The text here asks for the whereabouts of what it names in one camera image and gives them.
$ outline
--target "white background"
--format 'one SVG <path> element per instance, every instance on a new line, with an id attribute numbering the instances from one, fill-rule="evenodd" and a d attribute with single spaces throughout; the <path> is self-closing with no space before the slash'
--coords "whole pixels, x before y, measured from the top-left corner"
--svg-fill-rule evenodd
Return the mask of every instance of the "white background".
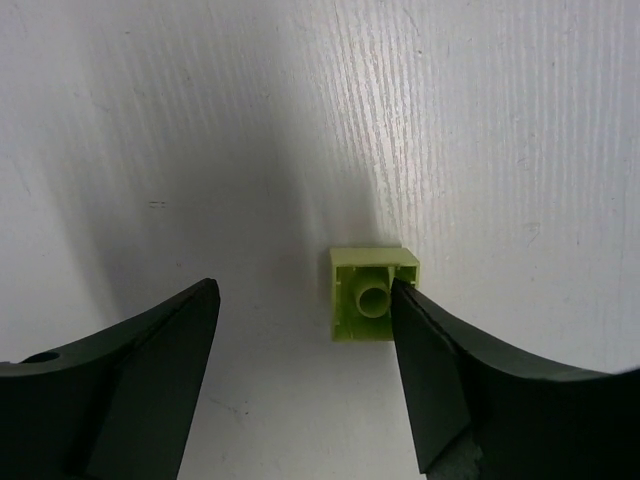
<path id="1" fill-rule="evenodd" d="M 634 0 L 0 0 L 0 357 L 213 277 L 181 480 L 417 479 L 393 346 L 329 340 L 327 248 L 640 363 L 639 55 Z"/>

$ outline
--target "lime green lego brick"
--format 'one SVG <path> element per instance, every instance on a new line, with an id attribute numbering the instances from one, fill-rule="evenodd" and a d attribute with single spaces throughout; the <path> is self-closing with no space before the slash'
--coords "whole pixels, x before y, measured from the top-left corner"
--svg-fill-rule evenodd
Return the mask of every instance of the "lime green lego brick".
<path id="1" fill-rule="evenodd" d="M 420 262 L 406 248 L 332 248 L 334 341 L 393 340 L 391 286 L 399 278 L 414 286 Z"/>

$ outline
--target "textured white surface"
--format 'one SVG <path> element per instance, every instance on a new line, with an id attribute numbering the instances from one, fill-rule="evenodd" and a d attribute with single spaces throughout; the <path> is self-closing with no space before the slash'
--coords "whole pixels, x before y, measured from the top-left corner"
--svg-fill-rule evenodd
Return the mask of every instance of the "textured white surface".
<path id="1" fill-rule="evenodd" d="M 418 478 L 327 248 L 530 351 L 640 363 L 638 2 L 0 1 L 0 355 L 210 276 L 181 480 Z"/>

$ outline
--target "plastic block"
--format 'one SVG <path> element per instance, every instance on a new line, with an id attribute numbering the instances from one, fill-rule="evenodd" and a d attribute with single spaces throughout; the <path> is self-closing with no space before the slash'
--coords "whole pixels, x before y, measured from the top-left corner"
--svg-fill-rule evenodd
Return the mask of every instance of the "plastic block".
<path id="1" fill-rule="evenodd" d="M 418 286 L 420 262 L 406 248 L 332 248 L 331 338 L 393 340 L 391 286 L 395 278 Z"/>

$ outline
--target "hole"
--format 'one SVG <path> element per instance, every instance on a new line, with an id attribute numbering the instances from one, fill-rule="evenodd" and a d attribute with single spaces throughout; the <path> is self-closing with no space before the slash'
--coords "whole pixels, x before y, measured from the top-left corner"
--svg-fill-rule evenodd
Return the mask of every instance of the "hole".
<path id="1" fill-rule="evenodd" d="M 387 313 L 391 305 L 389 292 L 381 288 L 369 288 L 358 299 L 358 310 L 367 318 L 379 318 Z"/>
<path id="2" fill-rule="evenodd" d="M 50 362 L 51 360 L 55 360 L 56 358 L 59 358 L 59 357 L 60 357 L 60 354 L 56 352 L 42 352 L 42 353 L 36 353 L 35 355 L 30 356 L 29 358 L 24 360 L 22 363 L 44 363 L 44 362 Z"/>

